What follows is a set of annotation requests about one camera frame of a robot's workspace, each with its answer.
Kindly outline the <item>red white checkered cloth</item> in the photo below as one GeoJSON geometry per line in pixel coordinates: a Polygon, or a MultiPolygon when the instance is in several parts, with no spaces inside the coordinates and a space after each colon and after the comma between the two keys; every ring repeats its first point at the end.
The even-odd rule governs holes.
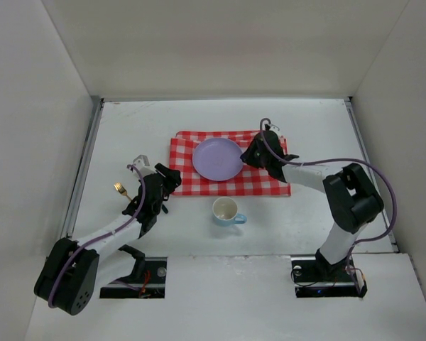
{"type": "Polygon", "coordinates": [[[279,182],[264,169],[245,165],[242,171],[222,182],[207,180],[192,164],[195,148],[210,138],[226,138],[245,150],[256,131],[179,131],[170,140],[169,168],[181,172],[182,184],[175,190],[184,196],[289,196],[290,185],[279,182]]]}

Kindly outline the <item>lilac plastic plate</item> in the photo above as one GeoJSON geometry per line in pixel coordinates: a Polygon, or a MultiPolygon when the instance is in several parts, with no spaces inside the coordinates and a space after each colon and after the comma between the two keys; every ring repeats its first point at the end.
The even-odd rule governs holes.
{"type": "Polygon", "coordinates": [[[239,145],[226,138],[211,138],[201,142],[193,151],[192,164],[203,178],[222,182],[238,175],[244,163],[239,145]]]}

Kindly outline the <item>blue white ceramic mug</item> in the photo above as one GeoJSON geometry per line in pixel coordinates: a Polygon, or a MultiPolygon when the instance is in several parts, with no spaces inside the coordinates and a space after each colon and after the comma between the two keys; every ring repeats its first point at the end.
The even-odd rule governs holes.
{"type": "Polygon", "coordinates": [[[238,205],[230,197],[217,198],[212,205],[212,213],[219,226],[228,227],[247,222],[247,217],[239,213],[238,205]]]}

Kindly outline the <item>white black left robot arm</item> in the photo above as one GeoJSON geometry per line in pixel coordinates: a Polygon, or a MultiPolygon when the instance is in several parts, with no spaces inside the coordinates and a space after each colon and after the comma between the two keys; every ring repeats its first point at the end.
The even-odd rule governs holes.
{"type": "Polygon", "coordinates": [[[80,313],[95,292],[121,278],[139,278],[145,255],[130,245],[156,224],[164,203],[181,185],[181,173],[161,163],[135,160],[127,168],[138,176],[136,196],[107,226],[86,237],[56,241],[34,285],[50,308],[80,313]]]}

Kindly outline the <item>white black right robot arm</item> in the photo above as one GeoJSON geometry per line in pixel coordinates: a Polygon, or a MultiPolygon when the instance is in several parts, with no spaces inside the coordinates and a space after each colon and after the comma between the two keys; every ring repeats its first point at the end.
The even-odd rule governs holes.
{"type": "Polygon", "coordinates": [[[346,265],[349,252],[369,223],[384,208],[383,200],[360,164],[353,162],[339,170],[324,161],[301,163],[296,155],[284,154],[277,133],[257,133],[240,159],[253,168],[289,184],[302,185],[326,195],[334,224],[316,251],[317,273],[325,277],[346,265]]]}

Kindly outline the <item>black handled gold fork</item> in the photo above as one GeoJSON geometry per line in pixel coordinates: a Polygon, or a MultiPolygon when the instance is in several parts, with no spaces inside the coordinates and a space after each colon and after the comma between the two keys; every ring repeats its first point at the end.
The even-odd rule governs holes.
{"type": "Polygon", "coordinates": [[[120,195],[126,197],[129,202],[132,201],[132,198],[129,196],[126,188],[120,182],[115,183],[114,188],[120,195]]]}

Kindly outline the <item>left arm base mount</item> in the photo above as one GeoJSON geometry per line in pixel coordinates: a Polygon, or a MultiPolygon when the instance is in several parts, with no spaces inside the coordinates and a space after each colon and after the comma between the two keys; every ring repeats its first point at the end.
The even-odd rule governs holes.
{"type": "Polygon", "coordinates": [[[99,291],[101,299],[162,299],[165,297],[165,282],[168,259],[150,257],[137,276],[127,276],[112,281],[99,291]]]}

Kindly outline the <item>left aluminium table rail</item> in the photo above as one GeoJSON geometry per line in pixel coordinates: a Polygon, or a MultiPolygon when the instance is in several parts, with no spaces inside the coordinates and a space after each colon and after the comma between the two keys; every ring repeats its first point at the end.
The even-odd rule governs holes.
{"type": "Polygon", "coordinates": [[[67,206],[65,216],[62,224],[58,228],[55,240],[63,237],[71,237],[77,220],[77,215],[80,208],[82,194],[87,179],[89,165],[92,159],[94,144],[99,130],[99,123],[102,117],[102,110],[104,107],[104,99],[100,96],[91,96],[92,100],[92,113],[89,120],[89,126],[84,139],[80,161],[78,163],[75,182],[70,193],[70,200],[67,206]]]}

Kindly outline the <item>aluminium table rail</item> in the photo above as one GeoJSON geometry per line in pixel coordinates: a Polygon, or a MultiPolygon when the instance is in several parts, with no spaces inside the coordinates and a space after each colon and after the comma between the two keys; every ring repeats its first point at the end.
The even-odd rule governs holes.
{"type": "Polygon", "coordinates": [[[62,224],[58,228],[55,240],[63,237],[71,237],[77,220],[77,215],[80,208],[82,194],[87,179],[89,165],[92,159],[94,144],[99,130],[99,123],[102,117],[102,110],[104,107],[104,99],[100,96],[91,96],[92,100],[92,113],[89,120],[89,126],[84,139],[80,161],[78,163],[75,182],[70,193],[70,200],[67,206],[65,216],[62,224]]]}
{"type": "Polygon", "coordinates": [[[388,193],[388,195],[389,195],[390,203],[385,204],[385,207],[384,207],[384,209],[381,213],[381,216],[383,217],[383,221],[384,221],[385,226],[386,226],[386,231],[387,231],[386,236],[388,237],[389,241],[391,242],[393,251],[398,253],[399,248],[398,248],[398,245],[397,245],[397,242],[395,240],[394,233],[393,233],[393,230],[394,230],[394,227],[395,227],[395,222],[396,222],[397,216],[398,216],[398,202],[397,202],[393,187],[389,183],[386,176],[382,177],[379,172],[375,172],[375,170],[371,168],[371,162],[369,160],[368,153],[367,153],[367,150],[366,150],[366,147],[365,147],[365,144],[364,144],[364,140],[362,138],[362,135],[361,135],[361,132],[360,132],[360,129],[359,129],[359,125],[357,123],[357,120],[356,120],[356,117],[355,117],[355,114],[354,114],[354,108],[353,108],[353,105],[352,105],[351,97],[347,97],[344,100],[344,103],[345,103],[346,109],[348,111],[349,118],[351,120],[351,124],[354,128],[356,138],[359,142],[359,148],[361,150],[361,155],[363,156],[365,164],[366,164],[364,166],[364,168],[368,172],[368,175],[371,179],[371,182],[376,187],[378,194],[381,197],[383,197],[383,193],[381,192],[381,190],[378,187],[378,181],[381,181],[382,184],[383,184],[384,192],[388,193]]]}

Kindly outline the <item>right aluminium table rail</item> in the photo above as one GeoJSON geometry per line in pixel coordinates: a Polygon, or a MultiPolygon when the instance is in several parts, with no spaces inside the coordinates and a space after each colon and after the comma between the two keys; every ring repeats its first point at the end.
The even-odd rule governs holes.
{"type": "Polygon", "coordinates": [[[356,138],[359,142],[359,148],[361,150],[361,155],[363,156],[365,164],[366,164],[364,166],[364,168],[368,172],[368,175],[371,179],[371,182],[376,187],[378,194],[381,197],[383,197],[383,193],[381,192],[381,190],[378,187],[378,181],[381,181],[382,184],[383,184],[384,192],[388,193],[388,195],[389,195],[390,203],[385,204],[385,207],[384,207],[384,209],[381,213],[381,216],[383,217],[383,221],[384,221],[385,226],[386,226],[386,231],[387,231],[386,236],[388,237],[389,241],[391,242],[393,251],[398,253],[399,248],[398,248],[398,245],[397,245],[397,242],[395,240],[394,233],[393,233],[393,230],[394,230],[394,227],[395,227],[395,222],[396,222],[397,216],[398,216],[398,202],[397,202],[393,187],[389,183],[386,176],[382,177],[379,172],[375,172],[375,170],[371,168],[371,162],[369,160],[368,153],[367,153],[367,150],[366,150],[366,147],[365,147],[365,144],[364,144],[364,140],[362,138],[362,135],[361,135],[361,132],[360,132],[360,129],[359,129],[359,125],[357,123],[357,120],[356,120],[356,117],[355,117],[355,114],[354,114],[354,108],[353,108],[353,105],[352,105],[351,97],[347,97],[344,100],[344,103],[345,103],[346,109],[348,111],[349,118],[351,120],[351,124],[354,128],[356,138]]]}

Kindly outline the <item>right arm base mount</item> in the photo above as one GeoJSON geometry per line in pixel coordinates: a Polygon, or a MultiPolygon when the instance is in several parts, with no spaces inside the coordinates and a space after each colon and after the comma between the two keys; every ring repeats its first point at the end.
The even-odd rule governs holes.
{"type": "Polygon", "coordinates": [[[291,259],[290,277],[296,298],[363,298],[368,292],[366,278],[353,261],[322,272],[314,257],[291,259]]]}

